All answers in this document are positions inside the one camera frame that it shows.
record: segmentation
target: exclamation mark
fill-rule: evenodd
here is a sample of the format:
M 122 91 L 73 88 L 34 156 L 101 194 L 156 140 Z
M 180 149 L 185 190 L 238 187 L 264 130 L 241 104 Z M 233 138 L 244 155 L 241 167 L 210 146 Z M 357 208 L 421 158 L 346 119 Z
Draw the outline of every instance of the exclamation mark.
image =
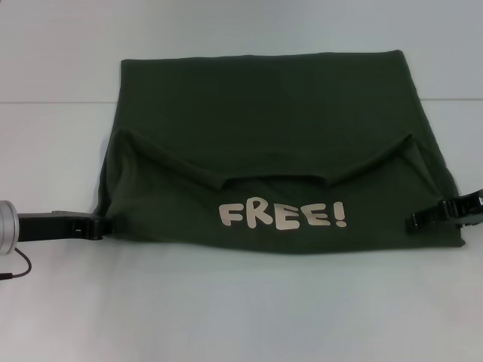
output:
M 344 213 L 344 205 L 342 202 L 338 201 L 334 204 L 334 215 L 337 219 L 335 224 L 340 228 L 345 228 L 347 226 L 347 223 L 344 221 L 346 214 Z

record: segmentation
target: wire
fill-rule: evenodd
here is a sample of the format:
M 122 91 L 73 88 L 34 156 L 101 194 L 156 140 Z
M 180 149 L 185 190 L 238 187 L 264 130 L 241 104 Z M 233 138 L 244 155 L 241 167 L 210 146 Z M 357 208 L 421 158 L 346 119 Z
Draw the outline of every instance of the wire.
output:
M 32 263 L 30 262 L 30 259 L 27 255 L 25 255 L 24 253 L 22 253 L 20 250 L 18 250 L 17 248 L 15 248 L 15 251 L 17 253 L 20 254 L 20 256 L 22 256 L 25 261 L 27 262 L 27 264 L 29 265 L 28 269 L 26 271 L 24 271 L 23 273 L 20 273 L 20 274 L 15 274 L 15 275 L 12 275 L 12 278 L 20 278 L 20 277 L 24 277 L 25 275 L 29 274 L 30 271 L 32 270 Z

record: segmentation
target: white lettering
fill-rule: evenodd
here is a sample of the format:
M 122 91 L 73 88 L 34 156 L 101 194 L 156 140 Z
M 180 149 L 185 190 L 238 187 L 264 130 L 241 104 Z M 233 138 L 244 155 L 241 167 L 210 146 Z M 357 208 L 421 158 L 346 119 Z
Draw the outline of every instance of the white lettering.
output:
M 243 204 L 220 205 L 221 222 L 226 226 L 231 226 L 232 221 L 242 221 L 242 215 L 240 215 L 239 213 L 230 213 L 230 211 L 242 211 L 243 207 Z
M 328 218 L 326 213 L 313 213 L 314 211 L 321 211 L 325 210 L 325 204 L 312 204 L 302 206 L 300 210 L 303 212 L 303 215 L 307 218 L 307 222 L 309 225 L 313 226 L 330 226 L 331 222 L 328 220 L 324 220 Z
M 275 207 L 275 225 L 278 230 L 290 230 L 290 229 L 298 229 L 300 223 L 296 220 L 287 220 L 287 216 L 299 216 L 296 207 L 282 205 L 282 204 L 273 204 Z
M 254 207 L 254 202 L 259 202 L 260 205 Z M 250 229 L 255 229 L 257 219 L 262 220 L 267 225 L 273 222 L 273 218 L 264 212 L 268 206 L 269 203 L 262 198 L 249 198 L 247 200 L 247 224 Z

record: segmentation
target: white wall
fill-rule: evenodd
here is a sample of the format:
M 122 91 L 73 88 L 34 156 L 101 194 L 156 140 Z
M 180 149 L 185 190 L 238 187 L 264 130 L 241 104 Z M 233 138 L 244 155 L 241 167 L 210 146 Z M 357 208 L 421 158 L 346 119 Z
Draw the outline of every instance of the white wall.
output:
M 93 210 L 124 58 L 396 48 L 461 191 L 483 188 L 482 11 L 478 0 L 2 0 L 0 199 Z M 22 245 L 34 269 L 0 282 L 0 358 L 481 362 L 482 236 L 466 230 L 458 250 L 309 258 Z M 24 268 L 0 257 L 0 272 Z

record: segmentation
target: black clamp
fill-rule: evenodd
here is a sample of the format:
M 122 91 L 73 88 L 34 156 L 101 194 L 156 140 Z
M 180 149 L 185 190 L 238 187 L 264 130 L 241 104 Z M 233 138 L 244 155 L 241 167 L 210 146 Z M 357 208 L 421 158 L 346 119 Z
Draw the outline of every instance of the black clamp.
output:
M 89 213 L 54 211 L 52 213 L 19 213 L 18 241 L 54 239 L 100 240 L 112 234 L 112 221 Z
M 461 228 L 483 222 L 483 190 L 438 202 L 434 207 L 413 213 L 406 219 L 409 232 L 434 222 L 446 222 Z

